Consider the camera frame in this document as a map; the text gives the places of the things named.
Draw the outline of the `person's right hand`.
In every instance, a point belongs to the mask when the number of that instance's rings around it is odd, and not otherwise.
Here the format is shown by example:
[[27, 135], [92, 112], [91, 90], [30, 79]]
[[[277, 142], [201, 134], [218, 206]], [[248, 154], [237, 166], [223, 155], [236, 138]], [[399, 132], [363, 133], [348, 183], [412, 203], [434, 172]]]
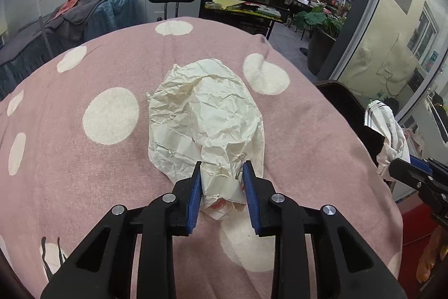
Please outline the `person's right hand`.
[[441, 226], [437, 227], [428, 245], [425, 247], [416, 271], [416, 279], [419, 283], [426, 282], [431, 270], [434, 269], [438, 260], [443, 261], [447, 256], [447, 230]]

